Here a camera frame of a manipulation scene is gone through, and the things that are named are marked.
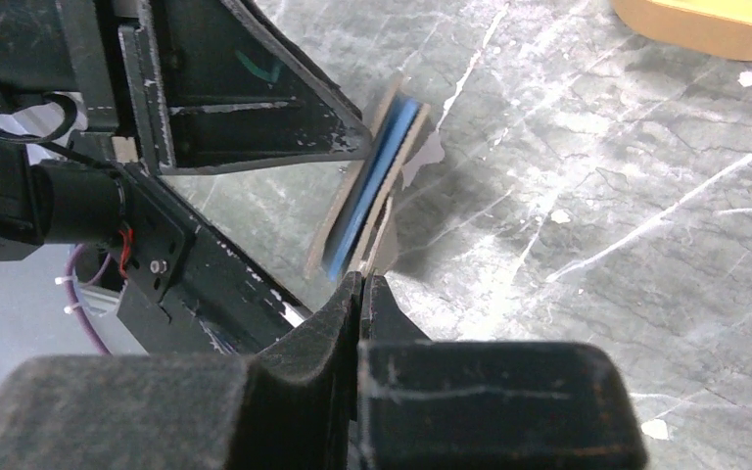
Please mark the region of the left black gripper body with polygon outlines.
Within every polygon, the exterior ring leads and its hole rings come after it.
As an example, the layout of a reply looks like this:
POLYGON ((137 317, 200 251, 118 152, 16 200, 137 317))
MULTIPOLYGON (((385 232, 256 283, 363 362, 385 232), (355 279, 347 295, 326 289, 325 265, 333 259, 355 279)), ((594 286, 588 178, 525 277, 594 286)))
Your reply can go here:
POLYGON ((150 353, 190 353, 176 283, 195 216, 159 175, 193 149, 170 107, 189 72, 191 1, 0 1, 0 115, 53 106, 42 132, 0 127, 0 260, 45 244, 110 249, 122 322, 150 353))

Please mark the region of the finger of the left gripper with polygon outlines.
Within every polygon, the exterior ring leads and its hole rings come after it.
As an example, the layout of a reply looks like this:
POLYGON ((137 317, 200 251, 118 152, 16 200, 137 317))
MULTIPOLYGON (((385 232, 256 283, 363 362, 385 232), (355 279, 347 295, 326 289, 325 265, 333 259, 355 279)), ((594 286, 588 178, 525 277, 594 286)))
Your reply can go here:
POLYGON ((291 293, 135 164, 122 173, 133 234, 122 323, 148 353, 256 353, 309 313, 291 293))
POLYGON ((139 154, 156 175, 361 160, 358 107, 253 1, 137 1, 118 31, 139 154))

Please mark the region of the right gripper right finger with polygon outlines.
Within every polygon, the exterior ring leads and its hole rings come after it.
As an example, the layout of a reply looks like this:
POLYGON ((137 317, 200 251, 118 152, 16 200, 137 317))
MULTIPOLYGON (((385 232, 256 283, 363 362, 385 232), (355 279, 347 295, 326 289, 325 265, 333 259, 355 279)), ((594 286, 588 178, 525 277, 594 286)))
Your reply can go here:
POLYGON ((362 469, 643 469, 621 374, 581 342, 428 338, 382 276, 359 311, 362 469))

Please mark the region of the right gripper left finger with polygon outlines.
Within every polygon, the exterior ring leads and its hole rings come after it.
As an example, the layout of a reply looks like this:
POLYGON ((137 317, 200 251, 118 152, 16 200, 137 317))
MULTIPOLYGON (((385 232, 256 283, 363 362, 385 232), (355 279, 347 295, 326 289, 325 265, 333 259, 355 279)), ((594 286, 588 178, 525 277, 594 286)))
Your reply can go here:
POLYGON ((0 469, 344 468, 361 287, 255 355, 25 362, 0 389, 0 469))

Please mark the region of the beige card holder wallet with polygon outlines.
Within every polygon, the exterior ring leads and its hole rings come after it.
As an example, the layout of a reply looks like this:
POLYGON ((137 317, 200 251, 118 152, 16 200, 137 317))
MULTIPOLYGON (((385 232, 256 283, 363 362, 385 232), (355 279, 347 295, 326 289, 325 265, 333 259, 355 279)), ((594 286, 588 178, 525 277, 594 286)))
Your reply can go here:
POLYGON ((335 282, 350 271, 384 274, 399 258, 395 196, 430 123, 430 106, 406 94, 405 83, 403 74, 394 74, 366 108, 370 152, 344 167, 307 251, 305 278, 322 273, 335 282))

